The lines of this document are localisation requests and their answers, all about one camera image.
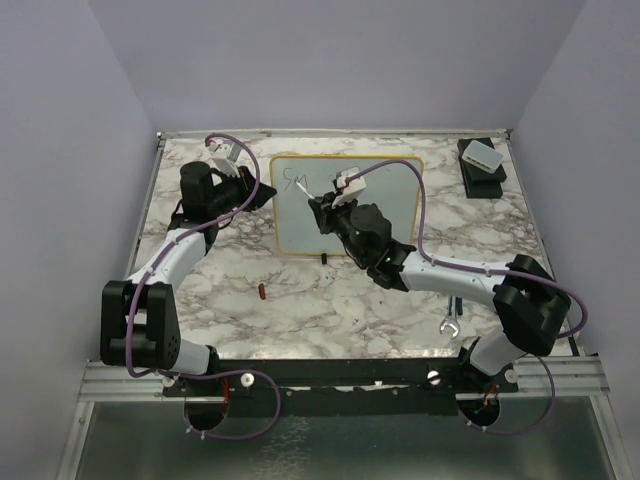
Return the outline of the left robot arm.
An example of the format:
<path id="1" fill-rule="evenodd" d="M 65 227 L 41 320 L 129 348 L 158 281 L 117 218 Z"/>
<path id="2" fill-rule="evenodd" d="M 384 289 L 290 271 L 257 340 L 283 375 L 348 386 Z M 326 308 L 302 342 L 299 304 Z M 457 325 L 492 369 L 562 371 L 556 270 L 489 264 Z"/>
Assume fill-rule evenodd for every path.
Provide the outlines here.
<path id="1" fill-rule="evenodd" d="M 277 194 L 245 166 L 229 175 L 194 161 L 180 168 L 181 200 L 164 243 L 126 280 L 112 280 L 102 291 L 100 359 L 106 365 L 164 370 L 186 375 L 195 392 L 206 395 L 220 385 L 215 348 L 181 337 L 175 293 L 211 250 L 219 222 L 233 213 L 255 211 Z"/>

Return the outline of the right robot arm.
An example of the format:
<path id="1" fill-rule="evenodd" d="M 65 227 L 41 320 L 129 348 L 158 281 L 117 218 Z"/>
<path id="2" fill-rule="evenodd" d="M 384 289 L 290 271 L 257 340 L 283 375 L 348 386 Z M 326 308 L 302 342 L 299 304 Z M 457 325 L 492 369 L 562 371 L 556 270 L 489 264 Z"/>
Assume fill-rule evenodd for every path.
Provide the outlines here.
<path id="1" fill-rule="evenodd" d="M 384 289 L 437 292 L 494 309 L 500 324 L 474 341 L 459 367 L 461 383 L 481 391 L 509 363 L 548 355 L 571 306 L 569 296 L 532 257 L 482 264 L 425 259 L 416 247 L 392 238 L 392 225 L 375 204 L 334 206 L 336 194 L 308 205 L 321 234 L 335 235 L 354 263 Z"/>

